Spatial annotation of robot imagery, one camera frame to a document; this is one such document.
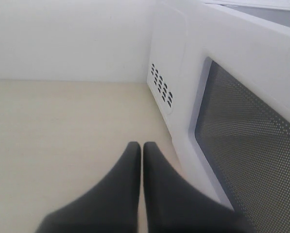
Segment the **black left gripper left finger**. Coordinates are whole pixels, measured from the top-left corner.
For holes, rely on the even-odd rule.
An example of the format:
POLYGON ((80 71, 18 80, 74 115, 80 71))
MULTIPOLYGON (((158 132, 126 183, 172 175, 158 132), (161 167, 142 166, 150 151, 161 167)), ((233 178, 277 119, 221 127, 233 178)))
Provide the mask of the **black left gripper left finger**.
POLYGON ((129 142, 113 168, 84 195, 48 214, 38 233, 136 233, 141 147, 129 142))

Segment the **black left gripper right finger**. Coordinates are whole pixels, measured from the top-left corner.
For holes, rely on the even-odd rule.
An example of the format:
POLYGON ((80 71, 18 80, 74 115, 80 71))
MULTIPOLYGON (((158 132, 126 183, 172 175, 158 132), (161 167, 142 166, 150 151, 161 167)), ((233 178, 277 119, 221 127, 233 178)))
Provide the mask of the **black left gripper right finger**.
POLYGON ((155 142, 143 146, 143 186, 150 233, 252 233, 243 215, 188 183, 155 142))

